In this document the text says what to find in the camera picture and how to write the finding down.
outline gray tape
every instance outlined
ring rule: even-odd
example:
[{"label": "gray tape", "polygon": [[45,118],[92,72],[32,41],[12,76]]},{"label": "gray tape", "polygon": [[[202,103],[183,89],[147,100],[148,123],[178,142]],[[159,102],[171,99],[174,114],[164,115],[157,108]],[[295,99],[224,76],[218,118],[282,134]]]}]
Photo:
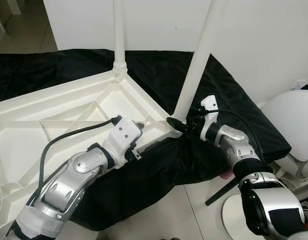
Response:
[{"label": "gray tape", "polygon": [[17,216],[16,222],[22,233],[30,239],[38,235],[56,238],[65,224],[32,206],[25,206]]}]

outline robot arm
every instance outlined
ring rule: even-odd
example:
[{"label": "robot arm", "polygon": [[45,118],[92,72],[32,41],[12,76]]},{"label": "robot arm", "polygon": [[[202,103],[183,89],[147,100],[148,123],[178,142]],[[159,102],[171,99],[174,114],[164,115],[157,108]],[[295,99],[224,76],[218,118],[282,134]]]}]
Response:
[{"label": "robot arm", "polygon": [[72,156],[43,187],[37,200],[21,210],[7,239],[55,239],[82,200],[85,189],[111,168],[122,167],[127,162],[126,153],[136,152],[136,140],[141,135],[137,124],[120,118],[102,146],[95,143],[86,152]]},{"label": "robot arm", "polygon": [[[217,109],[215,97],[201,102],[205,110]],[[255,153],[249,138],[240,130],[216,123],[217,112],[205,116],[200,138],[221,148],[239,182],[248,228],[266,239],[283,240],[306,231],[302,206],[295,195],[272,173]]]}]

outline black cloth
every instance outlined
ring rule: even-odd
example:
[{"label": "black cloth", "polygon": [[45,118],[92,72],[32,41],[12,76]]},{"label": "black cloth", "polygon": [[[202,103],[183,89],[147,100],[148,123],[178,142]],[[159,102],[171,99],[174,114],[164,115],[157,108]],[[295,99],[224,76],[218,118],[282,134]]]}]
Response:
[{"label": "black cloth", "polygon": [[[128,74],[171,115],[192,55],[178,51],[127,51]],[[114,54],[109,50],[0,54],[0,101],[108,71],[113,61]],[[291,150],[283,136],[212,55],[192,106],[197,107],[208,95],[215,95],[219,109],[236,112],[251,125],[268,163]],[[217,122],[240,129],[251,137],[242,123],[230,114],[219,113]],[[210,180],[228,170],[220,149],[201,141],[198,135],[199,132],[192,132],[155,143],[142,153],[142,160],[129,162],[102,176],[86,190],[71,219],[100,231],[156,203],[175,185]]]}]

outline white wall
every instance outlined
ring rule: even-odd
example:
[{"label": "white wall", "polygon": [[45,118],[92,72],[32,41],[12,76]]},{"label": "white wall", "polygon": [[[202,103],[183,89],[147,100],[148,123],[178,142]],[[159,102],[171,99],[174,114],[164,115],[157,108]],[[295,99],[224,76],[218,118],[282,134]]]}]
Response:
[{"label": "white wall", "polygon": [[[59,50],[114,48],[111,0],[44,4]],[[125,0],[126,49],[193,51],[209,5]],[[308,0],[230,0],[216,38],[212,53],[256,103],[308,80]]]}]

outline white pole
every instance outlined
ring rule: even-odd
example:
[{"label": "white pole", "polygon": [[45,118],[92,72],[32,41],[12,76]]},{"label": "white pole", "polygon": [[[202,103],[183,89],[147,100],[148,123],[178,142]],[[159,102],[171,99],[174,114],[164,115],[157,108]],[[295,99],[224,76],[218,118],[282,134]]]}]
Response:
[{"label": "white pole", "polygon": [[113,70],[115,75],[127,72],[125,62],[125,35],[124,35],[124,4],[123,0],[113,0],[114,13],[114,38],[115,38],[115,60]]},{"label": "white pole", "polygon": [[195,52],[189,65],[185,82],[173,114],[173,118],[176,118],[183,123],[186,122],[186,117],[191,107],[194,95],[199,86],[206,63],[208,62],[212,44],[215,39],[219,23],[222,20],[222,15],[227,2],[228,0],[212,0],[210,3]]}]

